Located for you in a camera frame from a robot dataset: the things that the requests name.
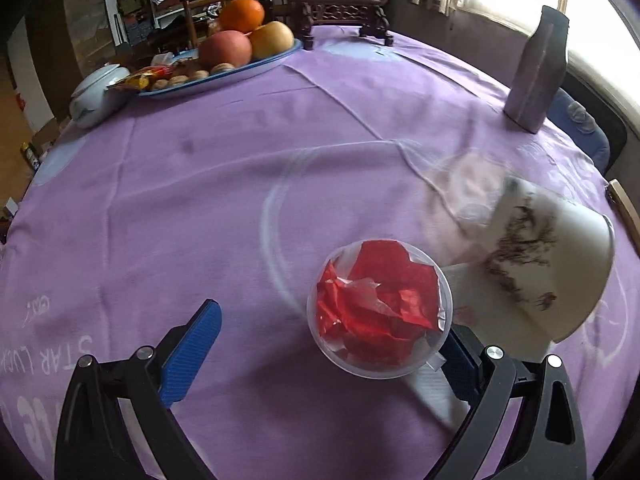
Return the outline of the clear cup red contents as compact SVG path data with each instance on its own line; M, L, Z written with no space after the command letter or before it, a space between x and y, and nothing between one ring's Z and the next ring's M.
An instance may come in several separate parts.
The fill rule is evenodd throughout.
M345 372L368 379L438 370L454 318L444 272L400 240L358 240L322 263L306 303L321 352Z

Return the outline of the white paper cup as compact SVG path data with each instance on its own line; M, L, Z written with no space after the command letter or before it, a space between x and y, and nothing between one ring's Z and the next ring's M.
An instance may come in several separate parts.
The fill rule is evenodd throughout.
M615 255L612 221L526 180L508 177L482 258L444 270L454 320L485 346L539 361L576 330L605 290Z

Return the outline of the purple tablecloth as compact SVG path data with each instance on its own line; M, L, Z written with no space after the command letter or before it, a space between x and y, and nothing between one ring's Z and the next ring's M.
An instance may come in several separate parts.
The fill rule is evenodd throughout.
M131 102L65 130L1 249L1 415L53 474L77 360L125 359L206 299L224 324L174 412L221 479L421 479L457 405L431 375L360 379L308 330L336 248L396 238L441 266L513 172L608 214L605 178L561 130L519 132L506 87L397 36L321 27L310 51L232 86Z

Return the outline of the tan notebook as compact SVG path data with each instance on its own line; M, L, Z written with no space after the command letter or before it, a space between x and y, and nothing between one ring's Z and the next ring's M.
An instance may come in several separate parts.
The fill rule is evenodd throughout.
M640 219L634 204L617 179L612 179L606 187L606 197L611 203L612 208L620 216L625 230L634 245L634 250L638 254L640 252Z

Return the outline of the blue chair cushion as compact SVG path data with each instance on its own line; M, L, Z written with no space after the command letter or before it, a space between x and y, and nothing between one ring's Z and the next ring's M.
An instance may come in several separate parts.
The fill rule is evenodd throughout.
M547 117L593 161L601 174L605 173L611 156L610 141L582 104L559 88Z

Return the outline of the white ceramic lidded jar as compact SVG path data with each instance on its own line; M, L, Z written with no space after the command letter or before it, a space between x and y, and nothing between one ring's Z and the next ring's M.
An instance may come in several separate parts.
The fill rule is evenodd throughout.
M131 94L115 84L130 75L125 66L105 64L76 87L70 100L70 118L81 129L91 129L120 110Z

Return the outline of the steel water bottle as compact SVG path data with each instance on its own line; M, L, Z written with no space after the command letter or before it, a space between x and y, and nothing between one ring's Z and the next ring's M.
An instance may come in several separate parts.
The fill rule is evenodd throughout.
M537 133L547 117L567 66L570 20L551 6L541 8L540 21L523 49L503 111L525 131Z

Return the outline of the blue fruit plate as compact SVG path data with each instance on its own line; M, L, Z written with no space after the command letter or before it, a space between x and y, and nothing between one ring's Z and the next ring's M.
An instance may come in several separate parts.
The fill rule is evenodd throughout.
M140 99L162 100L182 98L183 96L195 96L207 91L213 91L228 87L230 84L257 77L274 70L282 65L290 56L303 49L303 44L299 39L294 40L294 46L278 55L270 56L261 61L251 62L245 66L226 70L225 72L209 75L204 79L191 80L178 86L167 87L165 89L145 91L138 94Z

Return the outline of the red apple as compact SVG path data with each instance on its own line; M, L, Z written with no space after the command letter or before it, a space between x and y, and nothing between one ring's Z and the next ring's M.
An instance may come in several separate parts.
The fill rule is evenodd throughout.
M252 55L250 40L236 30L215 32L198 46L198 59L208 68L220 63L241 67L250 62Z

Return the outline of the yellow apple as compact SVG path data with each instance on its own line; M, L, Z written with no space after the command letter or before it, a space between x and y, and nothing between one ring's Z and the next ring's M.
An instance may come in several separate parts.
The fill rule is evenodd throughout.
M281 54L294 47L292 30L280 21L272 21L253 30L248 39L252 45L254 60L263 60Z

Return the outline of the orange fruit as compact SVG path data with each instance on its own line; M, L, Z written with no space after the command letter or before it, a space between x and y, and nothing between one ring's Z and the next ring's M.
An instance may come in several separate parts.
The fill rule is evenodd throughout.
M265 18L265 9L258 0L232 0L218 15L219 27L248 34L258 28Z

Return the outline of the brown glass cabinet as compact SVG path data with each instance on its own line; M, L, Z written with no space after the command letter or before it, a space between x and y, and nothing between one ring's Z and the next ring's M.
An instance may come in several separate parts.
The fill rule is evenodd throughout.
M61 120L78 84L115 56L105 0L35 0L25 24L40 87Z

